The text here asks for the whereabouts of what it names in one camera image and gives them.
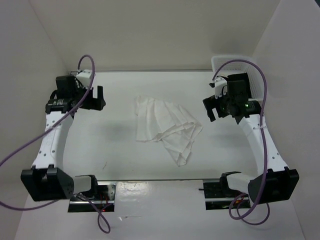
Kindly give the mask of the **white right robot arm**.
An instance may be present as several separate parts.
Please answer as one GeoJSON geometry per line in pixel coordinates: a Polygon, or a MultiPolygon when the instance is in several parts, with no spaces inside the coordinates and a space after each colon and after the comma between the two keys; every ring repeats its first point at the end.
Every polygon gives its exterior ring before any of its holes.
{"type": "Polygon", "coordinates": [[[211,87],[214,95],[202,101],[210,121],[234,118],[249,142],[257,166],[256,176],[238,171],[223,173],[219,192],[225,197],[234,192],[245,193],[259,204],[288,200],[299,181],[298,171],[290,169],[280,156],[261,116],[261,104],[249,99],[246,81],[219,77],[211,87]]]}

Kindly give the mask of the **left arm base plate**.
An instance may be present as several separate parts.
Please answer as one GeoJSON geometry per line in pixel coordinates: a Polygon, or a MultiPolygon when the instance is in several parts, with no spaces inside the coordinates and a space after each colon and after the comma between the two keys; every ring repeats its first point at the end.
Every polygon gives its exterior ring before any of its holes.
{"type": "MultiPolygon", "coordinates": [[[[87,197],[98,210],[102,212],[115,211],[115,198],[116,198],[115,181],[98,181],[97,188],[93,193],[85,192],[83,195],[87,197]]],[[[92,213],[95,209],[91,204],[83,199],[83,197],[73,196],[68,205],[69,213],[92,213]]]]}

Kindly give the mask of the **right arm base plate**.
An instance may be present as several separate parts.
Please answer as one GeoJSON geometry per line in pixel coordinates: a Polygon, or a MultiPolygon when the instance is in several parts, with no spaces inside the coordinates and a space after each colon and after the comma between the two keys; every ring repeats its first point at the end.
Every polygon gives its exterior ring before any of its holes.
{"type": "Polygon", "coordinates": [[[204,195],[207,211],[228,210],[234,198],[241,194],[237,190],[223,189],[218,178],[203,180],[198,190],[204,195]]]}

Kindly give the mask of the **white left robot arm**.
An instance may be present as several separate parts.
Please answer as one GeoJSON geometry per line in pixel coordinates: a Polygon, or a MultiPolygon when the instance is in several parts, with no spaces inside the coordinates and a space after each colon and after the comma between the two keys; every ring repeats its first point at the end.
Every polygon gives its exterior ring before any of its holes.
{"type": "Polygon", "coordinates": [[[24,169],[20,179],[36,202],[67,200],[78,193],[93,200],[100,193],[96,177],[92,174],[70,176],[63,170],[63,158],[76,113],[74,107],[101,111],[106,105],[103,87],[97,87],[97,97],[94,97],[88,71],[58,76],[55,82],[56,90],[45,105],[46,134],[31,168],[24,169]]]}

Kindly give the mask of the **white pleated skirt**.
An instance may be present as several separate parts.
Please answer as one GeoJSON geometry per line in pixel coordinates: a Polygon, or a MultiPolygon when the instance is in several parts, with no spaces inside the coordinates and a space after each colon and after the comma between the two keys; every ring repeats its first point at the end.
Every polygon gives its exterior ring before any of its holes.
{"type": "Polygon", "coordinates": [[[183,106],[149,96],[135,98],[136,141],[162,142],[177,166],[188,163],[203,126],[183,106]]]}

